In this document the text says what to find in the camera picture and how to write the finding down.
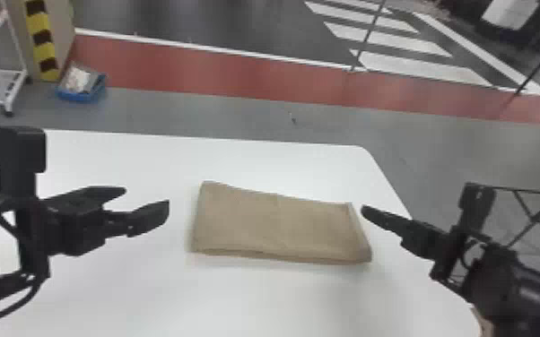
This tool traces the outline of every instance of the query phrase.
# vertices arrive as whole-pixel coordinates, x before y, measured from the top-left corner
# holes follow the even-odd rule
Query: white table
[[[362,148],[134,134],[47,131],[42,197],[87,185],[128,193],[133,209],[171,200],[170,219],[88,255],[52,258],[52,278],[0,321],[0,337],[479,336],[469,305],[428,277],[431,264],[366,220],[368,265],[327,266],[187,252],[204,179],[332,202],[368,203],[408,216]],[[13,241],[0,230],[9,268]]]

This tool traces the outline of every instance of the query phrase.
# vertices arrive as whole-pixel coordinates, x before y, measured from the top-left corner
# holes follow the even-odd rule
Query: gray floor
[[[444,229],[466,181],[540,189],[540,125],[125,89],[83,105],[58,100],[45,83],[26,87],[15,112],[0,125],[360,145],[410,213]],[[486,231],[506,240],[524,222],[510,198],[497,206]],[[518,249],[540,251],[540,229]],[[523,259],[540,269],[540,256]]]

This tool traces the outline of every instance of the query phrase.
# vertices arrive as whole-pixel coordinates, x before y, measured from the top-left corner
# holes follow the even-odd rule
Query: yellow and black striped post
[[[60,76],[55,44],[50,31],[50,21],[44,0],[24,0],[27,31],[33,40],[33,58],[39,67],[40,78],[57,81]]]

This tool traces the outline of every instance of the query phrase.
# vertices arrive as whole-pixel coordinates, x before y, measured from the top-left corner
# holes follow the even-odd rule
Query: cable
[[[44,282],[44,278],[42,277],[42,274],[39,270],[39,254],[32,242],[26,237],[24,237],[22,234],[17,232],[15,228],[10,223],[8,223],[8,221],[6,221],[2,214],[0,214],[0,226],[9,234],[11,234],[14,238],[16,238],[17,241],[19,241],[19,244],[24,246],[27,252],[31,255],[33,261],[36,262],[36,272],[34,274],[34,279],[31,282],[30,291],[14,304],[0,310],[0,318],[3,318],[28,304],[36,296],[36,294],[38,294],[38,291],[41,288],[42,283]]]

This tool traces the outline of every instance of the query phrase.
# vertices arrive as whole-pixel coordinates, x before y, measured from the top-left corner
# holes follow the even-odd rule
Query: white floor marking
[[[346,9],[336,8],[328,6],[325,4],[316,4],[311,2],[306,2],[309,9],[316,14],[332,16],[334,18],[346,19],[355,22],[371,23],[374,15],[360,13],[355,11],[348,11]],[[418,33],[418,31],[413,28],[410,24],[400,21],[381,17],[377,20],[377,25],[382,27],[391,28],[394,30],[404,30],[411,31],[413,33]]]
[[[325,25],[333,32],[333,34],[341,39],[350,39],[362,42],[362,40],[366,37],[366,30],[361,30],[360,28],[330,22],[325,22]],[[433,42],[422,39],[405,38],[393,34],[382,33],[380,31],[373,31],[370,34],[369,43],[404,50],[413,50],[421,53],[452,57],[449,52]]]
[[[443,34],[456,41],[460,46],[467,49],[469,52],[476,55],[477,57],[481,58],[488,65],[493,66],[499,72],[509,77],[513,82],[521,84],[526,79],[526,76],[524,74],[518,72],[511,66],[499,60],[497,57],[481,49],[475,43],[469,41],[468,39],[465,39],[463,36],[456,33],[443,23],[433,19],[432,17],[430,17],[430,15],[421,13],[415,13],[414,15],[416,15],[416,17],[418,17],[419,19],[423,20],[428,25],[432,26],[434,29],[441,31]],[[534,81],[531,81],[527,84],[527,90],[532,93],[540,94],[540,85]]]
[[[350,51],[354,55],[357,53],[356,50],[350,49]],[[399,73],[402,75],[424,77],[433,80],[492,87],[489,82],[473,70],[455,65],[441,65],[410,58],[387,56],[369,52],[362,53],[360,62],[369,70],[379,72]]]
[[[366,2],[366,1],[362,1],[362,0],[325,0],[325,1],[330,2],[330,3],[335,3],[335,4],[348,4],[348,5],[354,6],[354,7],[370,9],[370,10],[375,11],[375,12],[379,9],[378,4],[373,4],[373,3],[369,3],[369,2]],[[381,11],[381,12],[385,13],[385,14],[393,14],[391,11],[389,11],[385,7],[383,7],[383,11]]]
[[[125,35],[125,34],[117,34],[113,32],[108,31],[99,31],[99,30],[87,30],[84,28],[76,28],[75,33],[79,35],[86,35],[86,36],[93,36],[98,38],[106,38],[106,39],[119,39],[123,41],[130,41],[130,42],[138,42],[138,43],[146,43],[150,45],[159,45],[159,46],[168,46],[168,47],[176,47],[176,48],[184,48],[184,49],[195,49],[195,50],[204,50],[209,51],[213,53],[220,53],[220,54],[229,54],[229,55],[236,55],[236,56],[246,56],[246,57],[255,57],[255,58],[263,58],[267,60],[274,60],[274,61],[283,61],[283,62],[289,62],[289,63],[295,63],[299,65],[315,65],[315,66],[324,66],[328,68],[337,68],[337,69],[344,69],[349,70],[351,65],[342,65],[338,63],[332,63],[332,62],[323,62],[323,61],[314,61],[314,60],[308,60],[304,58],[296,58],[296,57],[287,57],[287,56],[277,56],[277,55],[270,55],[270,54],[263,54],[263,53],[256,53],[256,52],[250,52],[250,51],[244,51],[244,50],[237,50],[237,49],[230,49],[230,48],[219,48],[219,47],[212,47],[212,46],[203,46],[203,45],[197,45],[194,43],[186,43],[186,42],[178,42],[178,41],[170,41],[166,39],[152,39],[152,38],[145,38],[135,35]],[[365,72],[366,69],[357,66],[355,71]]]

